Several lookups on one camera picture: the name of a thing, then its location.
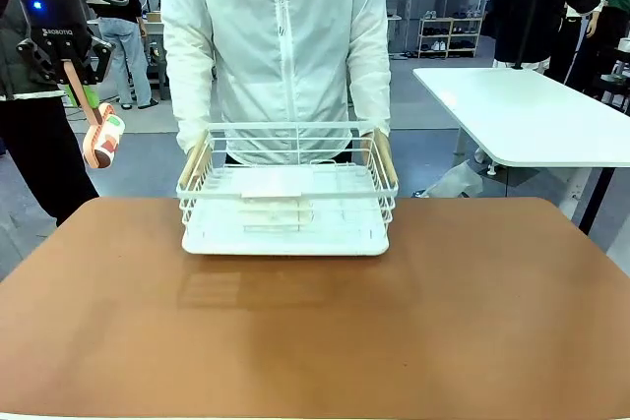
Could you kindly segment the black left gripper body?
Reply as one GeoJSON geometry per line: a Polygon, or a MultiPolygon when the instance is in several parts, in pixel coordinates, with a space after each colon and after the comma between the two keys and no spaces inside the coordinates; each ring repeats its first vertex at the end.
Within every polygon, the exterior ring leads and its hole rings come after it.
{"type": "Polygon", "coordinates": [[[77,59],[80,38],[94,37],[88,27],[85,0],[20,0],[27,36],[50,58],[77,59]]]}

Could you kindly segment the white plastic rack insert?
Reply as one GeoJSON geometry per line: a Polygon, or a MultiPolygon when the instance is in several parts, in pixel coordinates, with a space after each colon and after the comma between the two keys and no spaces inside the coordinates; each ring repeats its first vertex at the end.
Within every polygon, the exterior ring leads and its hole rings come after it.
{"type": "Polygon", "coordinates": [[[252,231],[299,231],[313,220],[307,194],[314,183],[306,167],[247,170],[239,191],[244,227],[252,231]]]}

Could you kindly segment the white wire dish rack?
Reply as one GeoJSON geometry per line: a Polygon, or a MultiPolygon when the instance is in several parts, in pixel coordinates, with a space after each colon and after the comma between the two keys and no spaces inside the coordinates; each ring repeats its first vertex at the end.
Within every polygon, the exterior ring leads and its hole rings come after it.
{"type": "Polygon", "coordinates": [[[177,182],[195,255],[378,256],[399,181],[369,122],[216,123],[177,182]]]}

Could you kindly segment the white plastic drip tray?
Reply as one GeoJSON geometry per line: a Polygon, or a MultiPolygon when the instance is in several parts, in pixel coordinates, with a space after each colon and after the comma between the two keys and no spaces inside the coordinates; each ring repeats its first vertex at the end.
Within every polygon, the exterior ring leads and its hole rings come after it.
{"type": "Polygon", "coordinates": [[[207,167],[179,184],[182,247],[191,254],[232,256],[378,256],[389,247],[398,187],[359,164],[207,167]],[[313,220],[299,231],[252,231],[240,216],[247,170],[306,167],[313,220]]]}

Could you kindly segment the person's right forearm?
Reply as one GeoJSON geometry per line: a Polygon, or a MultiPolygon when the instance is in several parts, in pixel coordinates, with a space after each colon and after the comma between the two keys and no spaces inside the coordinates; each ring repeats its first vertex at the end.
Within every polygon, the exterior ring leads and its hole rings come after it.
{"type": "Polygon", "coordinates": [[[164,40],[171,104],[180,148],[188,153],[211,122],[215,54],[210,43],[164,40]]]}

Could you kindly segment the person's left forearm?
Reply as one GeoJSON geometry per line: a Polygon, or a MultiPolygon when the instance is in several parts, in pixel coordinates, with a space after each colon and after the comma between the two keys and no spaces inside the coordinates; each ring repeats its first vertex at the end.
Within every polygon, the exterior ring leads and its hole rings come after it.
{"type": "Polygon", "coordinates": [[[389,137],[391,71],[386,41],[367,34],[358,37],[350,44],[347,68],[355,115],[368,123],[360,134],[378,131],[389,137]]]}

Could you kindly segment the person's right hand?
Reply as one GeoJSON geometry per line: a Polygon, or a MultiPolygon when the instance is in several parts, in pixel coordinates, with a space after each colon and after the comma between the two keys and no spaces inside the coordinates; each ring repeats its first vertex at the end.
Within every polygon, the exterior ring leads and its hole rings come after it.
{"type": "Polygon", "coordinates": [[[198,171],[211,159],[214,141],[210,134],[206,133],[198,143],[189,151],[182,179],[184,183],[190,182],[198,171]]]}

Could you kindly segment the person's left hand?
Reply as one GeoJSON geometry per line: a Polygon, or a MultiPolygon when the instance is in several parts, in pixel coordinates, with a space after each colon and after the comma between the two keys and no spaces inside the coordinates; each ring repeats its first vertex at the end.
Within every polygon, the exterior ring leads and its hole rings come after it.
{"type": "Polygon", "coordinates": [[[374,165],[376,170],[391,173],[395,171],[389,137],[376,128],[361,136],[361,151],[366,165],[374,165]]]}

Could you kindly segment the person in black shirt jeans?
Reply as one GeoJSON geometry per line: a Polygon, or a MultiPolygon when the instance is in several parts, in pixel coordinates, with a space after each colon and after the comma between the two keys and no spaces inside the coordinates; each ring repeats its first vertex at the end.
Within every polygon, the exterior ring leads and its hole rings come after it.
{"type": "Polygon", "coordinates": [[[139,109],[158,104],[153,98],[147,76],[147,56],[143,43],[146,29],[142,21],[140,0],[128,0],[125,6],[111,4],[92,5],[103,40],[111,43],[110,73],[114,78],[120,106],[139,109]]]}

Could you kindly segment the white background desk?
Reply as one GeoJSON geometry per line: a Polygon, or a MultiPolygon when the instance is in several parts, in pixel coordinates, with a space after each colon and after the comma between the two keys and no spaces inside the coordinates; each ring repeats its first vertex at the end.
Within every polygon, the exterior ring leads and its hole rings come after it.
{"type": "Polygon", "coordinates": [[[168,100],[170,99],[170,89],[166,73],[165,49],[163,47],[163,23],[148,23],[145,16],[143,25],[146,31],[144,43],[148,56],[150,84],[158,91],[161,100],[168,100]]]}

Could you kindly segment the person in white jacket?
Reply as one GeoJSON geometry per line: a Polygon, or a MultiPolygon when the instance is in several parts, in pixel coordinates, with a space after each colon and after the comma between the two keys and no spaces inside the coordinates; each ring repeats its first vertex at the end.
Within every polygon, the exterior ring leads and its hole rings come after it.
{"type": "Polygon", "coordinates": [[[212,45],[226,123],[345,122],[350,44],[380,36],[388,52],[385,0],[161,0],[161,20],[163,42],[212,45]]]}

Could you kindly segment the wooden shoe rack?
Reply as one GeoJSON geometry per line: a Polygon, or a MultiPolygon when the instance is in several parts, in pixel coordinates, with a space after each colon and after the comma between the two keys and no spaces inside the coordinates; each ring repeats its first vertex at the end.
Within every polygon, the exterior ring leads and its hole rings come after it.
{"type": "Polygon", "coordinates": [[[418,32],[417,57],[475,57],[482,18],[424,18],[418,32]]]}

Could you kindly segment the large white table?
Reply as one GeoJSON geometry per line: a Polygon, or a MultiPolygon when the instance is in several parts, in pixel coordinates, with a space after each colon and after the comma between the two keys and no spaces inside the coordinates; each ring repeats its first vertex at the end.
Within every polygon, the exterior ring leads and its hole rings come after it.
{"type": "Polygon", "coordinates": [[[419,82],[494,164],[570,169],[575,214],[594,168],[630,168],[630,117],[533,70],[418,68],[419,82]]]}

